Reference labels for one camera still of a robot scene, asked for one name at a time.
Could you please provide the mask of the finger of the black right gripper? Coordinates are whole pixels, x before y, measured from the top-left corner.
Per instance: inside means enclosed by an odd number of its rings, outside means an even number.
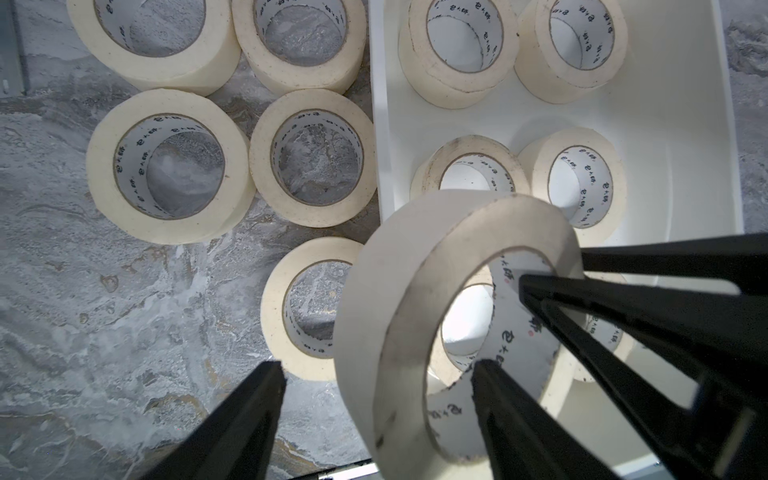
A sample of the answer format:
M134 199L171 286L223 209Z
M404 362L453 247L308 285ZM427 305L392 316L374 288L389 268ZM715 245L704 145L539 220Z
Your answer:
M581 250L586 271L726 280L741 293L767 294L767 235Z
M767 476L767 298L527 274L520 299L678 479ZM607 320L697 384L669 400L570 313Z

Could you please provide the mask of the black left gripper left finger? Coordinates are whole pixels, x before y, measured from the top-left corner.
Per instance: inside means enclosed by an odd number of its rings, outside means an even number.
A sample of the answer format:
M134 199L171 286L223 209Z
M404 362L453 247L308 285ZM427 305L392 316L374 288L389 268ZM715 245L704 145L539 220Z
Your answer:
M145 479L263 479L287 381L264 361Z

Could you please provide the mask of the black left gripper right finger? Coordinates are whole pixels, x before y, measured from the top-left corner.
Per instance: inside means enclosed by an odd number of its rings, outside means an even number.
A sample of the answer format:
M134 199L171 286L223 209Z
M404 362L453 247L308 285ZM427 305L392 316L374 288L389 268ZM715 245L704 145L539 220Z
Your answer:
M473 367L473 401L495 479L615 479L491 360Z

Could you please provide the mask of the white plastic storage tray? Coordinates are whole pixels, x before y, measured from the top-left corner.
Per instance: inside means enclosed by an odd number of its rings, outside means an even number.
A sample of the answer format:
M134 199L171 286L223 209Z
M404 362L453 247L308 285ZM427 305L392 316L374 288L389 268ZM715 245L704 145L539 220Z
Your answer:
M715 1L624 1L629 48L618 74L565 105L531 95L510 75L479 103L446 110L408 84L398 58L404 1L369 5L379 205L410 197L418 166L447 141L493 138L511 151L565 128L608 139L627 174L624 219L612 246L721 237L743 231L738 155L721 13Z

